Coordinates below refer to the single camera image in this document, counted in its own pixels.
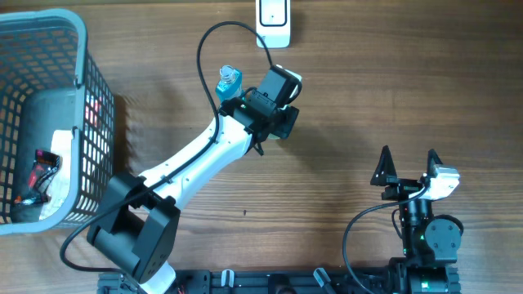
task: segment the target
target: wooden table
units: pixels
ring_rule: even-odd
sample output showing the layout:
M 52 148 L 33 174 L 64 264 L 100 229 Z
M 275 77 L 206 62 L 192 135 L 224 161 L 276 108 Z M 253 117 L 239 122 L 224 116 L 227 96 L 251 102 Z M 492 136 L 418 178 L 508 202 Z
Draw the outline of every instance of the wooden table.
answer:
M 209 124 L 196 47 L 223 20 L 254 25 L 253 2 L 68 7 L 86 22 L 89 50 L 118 102 L 118 169 L 151 168 Z M 399 176 L 419 177 L 427 151 L 456 166 L 462 184 L 435 203 L 466 226 L 458 267 L 463 293 L 523 287 L 523 6 L 516 1 L 293 2 L 290 48 L 277 64 L 304 77 L 286 141 L 220 172 L 183 211 L 169 262 L 177 269 L 268 270 L 342 266 L 342 231 L 381 203 L 371 187 L 383 145 Z M 206 41 L 214 88 L 230 64 L 256 86 L 267 71 L 254 37 L 223 28 Z M 401 256 L 391 210 L 363 218 L 352 264 Z M 69 231 L 2 238 L 0 292 L 92 293 L 96 274 L 60 263 Z M 85 238 L 69 256 L 110 265 Z

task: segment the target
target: wood grain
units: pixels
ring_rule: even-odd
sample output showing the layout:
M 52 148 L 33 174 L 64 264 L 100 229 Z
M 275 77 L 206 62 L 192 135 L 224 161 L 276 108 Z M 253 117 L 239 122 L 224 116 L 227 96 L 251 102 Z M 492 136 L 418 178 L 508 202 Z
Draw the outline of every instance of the wood grain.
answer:
M 195 52 L 211 25 L 254 25 L 250 2 L 69 7 L 85 20 L 89 50 L 118 96 L 118 168 L 136 174 L 195 138 L 212 114 Z M 398 173 L 418 177 L 434 148 L 462 184 L 435 203 L 466 226 L 458 267 L 463 293 L 523 287 L 523 6 L 517 1 L 293 2 L 290 48 L 276 63 L 304 77 L 301 110 L 286 141 L 264 144 L 229 165 L 183 211 L 169 262 L 178 269 L 338 267 L 342 231 L 380 203 L 369 186 L 383 145 Z M 224 64 L 245 86 L 266 73 L 254 37 L 239 28 L 211 35 L 203 49 L 210 87 Z M 390 210 L 354 228 L 355 265 L 400 256 Z M 97 276 L 60 263 L 69 231 L 2 238 L 0 292 L 94 292 Z M 109 262 L 74 241 L 84 265 Z

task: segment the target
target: wooden surface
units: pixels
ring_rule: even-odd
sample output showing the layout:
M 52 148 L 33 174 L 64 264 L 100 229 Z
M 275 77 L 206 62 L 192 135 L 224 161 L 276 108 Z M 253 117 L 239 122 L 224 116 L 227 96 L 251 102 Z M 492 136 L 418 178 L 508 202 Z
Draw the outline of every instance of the wooden surface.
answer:
M 253 3 L 70 7 L 118 96 L 119 168 L 136 174 L 195 138 L 212 113 L 196 72 L 211 25 L 254 25 Z M 458 251 L 463 293 L 523 288 L 523 7 L 520 2 L 293 2 L 291 47 L 275 63 L 304 77 L 301 110 L 286 141 L 229 165 L 183 211 L 169 262 L 177 269 L 314 268 L 342 264 L 342 231 L 381 203 L 369 179 L 383 145 L 398 173 L 418 177 L 427 151 L 456 166 L 462 184 L 435 203 L 466 227 Z M 222 65 L 256 86 L 267 70 L 254 37 L 224 28 L 203 49 L 210 87 Z M 401 256 L 390 209 L 359 222 L 354 265 Z M 60 263 L 69 231 L 2 237 L 0 292 L 92 293 L 97 276 Z M 78 238 L 68 252 L 109 265 Z

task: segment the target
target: basket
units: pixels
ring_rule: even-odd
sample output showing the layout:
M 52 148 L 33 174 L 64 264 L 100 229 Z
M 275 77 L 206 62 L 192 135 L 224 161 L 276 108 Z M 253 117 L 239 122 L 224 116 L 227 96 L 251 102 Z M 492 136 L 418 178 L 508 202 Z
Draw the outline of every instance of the basket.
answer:
M 0 15 L 0 99 L 0 234 L 76 226 L 92 217 L 113 174 L 114 98 L 78 15 L 64 9 Z M 21 213 L 14 198 L 27 186 L 35 150 L 50 150 L 56 130 L 70 137 L 70 183 L 61 206 L 38 220 L 42 207 Z

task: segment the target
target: white plastic part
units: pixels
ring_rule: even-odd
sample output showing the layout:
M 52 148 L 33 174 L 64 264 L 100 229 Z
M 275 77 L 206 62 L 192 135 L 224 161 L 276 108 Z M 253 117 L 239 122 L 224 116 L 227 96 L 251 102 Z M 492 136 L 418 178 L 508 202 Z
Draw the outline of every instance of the white plastic part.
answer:
M 177 273 L 174 269 L 167 262 L 164 262 L 158 272 L 149 281 L 140 284 L 140 287 L 147 294 L 164 294 L 174 283 L 176 277 Z
M 285 48 L 291 42 L 291 0 L 256 0 L 256 32 L 269 48 Z M 256 44 L 263 48 L 257 38 Z
M 433 173 L 435 177 L 431 178 L 431 185 L 421 199 L 436 201 L 449 197 L 459 185 L 458 171 L 450 166 L 436 164 L 433 167 Z M 418 195 L 420 192 L 410 194 L 409 198 Z
M 174 176 L 169 183 L 154 190 L 162 198 L 175 198 L 175 206 L 180 210 L 183 210 L 189 200 L 223 167 L 244 156 L 248 150 L 252 135 L 244 130 L 245 126 L 230 116 L 220 115 L 219 119 L 217 143 Z M 158 182 L 197 154 L 209 142 L 214 127 L 213 119 L 209 127 L 180 152 L 157 167 L 142 172 L 140 176 L 146 178 L 145 186 L 149 187 Z

